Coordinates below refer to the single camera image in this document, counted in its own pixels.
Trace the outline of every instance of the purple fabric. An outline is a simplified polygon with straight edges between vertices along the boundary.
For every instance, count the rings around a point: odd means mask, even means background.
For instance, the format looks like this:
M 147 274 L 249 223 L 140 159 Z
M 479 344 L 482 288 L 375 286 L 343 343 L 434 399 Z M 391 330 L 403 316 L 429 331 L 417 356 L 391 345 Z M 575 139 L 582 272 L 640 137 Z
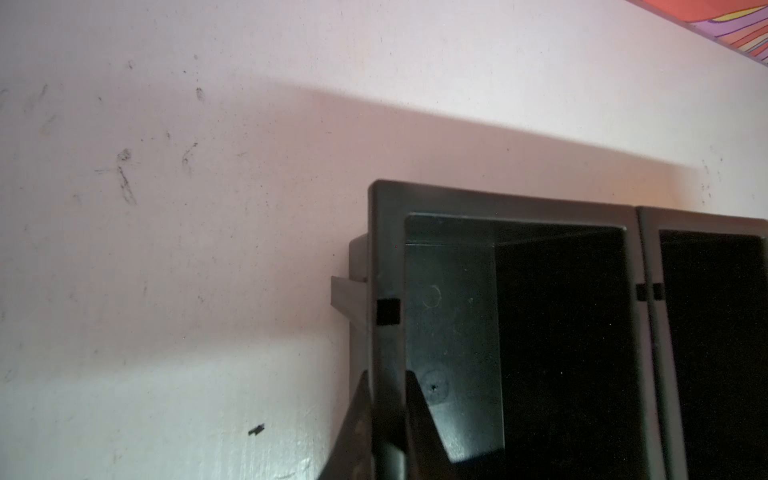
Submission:
M 690 24 L 694 26 L 696 30 L 701 30 L 713 37 L 720 37 L 727 35 L 732 31 L 741 30 L 742 28 L 754 25 L 766 18 L 768 18 L 768 7 L 761 8 L 757 12 L 750 13 L 749 15 L 729 20 L 728 22 L 711 22 L 709 20 L 704 20 L 703 22 L 691 22 Z

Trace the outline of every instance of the red fabric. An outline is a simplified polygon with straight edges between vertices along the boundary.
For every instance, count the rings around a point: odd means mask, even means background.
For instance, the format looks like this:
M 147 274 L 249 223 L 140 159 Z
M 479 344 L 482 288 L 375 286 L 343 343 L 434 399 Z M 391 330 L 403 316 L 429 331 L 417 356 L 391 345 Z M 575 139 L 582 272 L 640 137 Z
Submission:
M 683 22 L 709 20 L 768 3 L 766 0 L 645 0 L 645 2 Z

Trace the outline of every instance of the colorful fabric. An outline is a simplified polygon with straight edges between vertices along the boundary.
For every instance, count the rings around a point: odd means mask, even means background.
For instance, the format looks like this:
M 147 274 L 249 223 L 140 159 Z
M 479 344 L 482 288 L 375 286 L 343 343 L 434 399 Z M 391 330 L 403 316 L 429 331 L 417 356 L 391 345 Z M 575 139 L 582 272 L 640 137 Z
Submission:
M 646 0 L 646 3 L 768 65 L 766 0 Z

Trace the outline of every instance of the rectangular opening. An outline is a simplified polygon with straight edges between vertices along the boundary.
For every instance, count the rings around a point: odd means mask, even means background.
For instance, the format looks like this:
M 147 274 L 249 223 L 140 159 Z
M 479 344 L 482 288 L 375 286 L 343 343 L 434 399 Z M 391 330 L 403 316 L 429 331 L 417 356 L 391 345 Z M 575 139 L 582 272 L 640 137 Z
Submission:
M 621 228 L 414 216 L 406 365 L 469 478 L 644 478 Z
M 662 231 L 688 475 L 768 478 L 763 239 Z
M 400 323 L 400 299 L 383 298 L 376 301 L 376 325 L 398 325 Z

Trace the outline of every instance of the square slot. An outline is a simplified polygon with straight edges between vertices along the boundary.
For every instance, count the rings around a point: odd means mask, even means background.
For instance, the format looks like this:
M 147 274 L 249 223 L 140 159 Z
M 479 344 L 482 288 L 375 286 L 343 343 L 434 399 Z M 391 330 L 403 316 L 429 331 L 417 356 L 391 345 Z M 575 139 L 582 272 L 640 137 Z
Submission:
M 641 478 L 618 227 L 411 216 L 406 365 L 459 476 Z

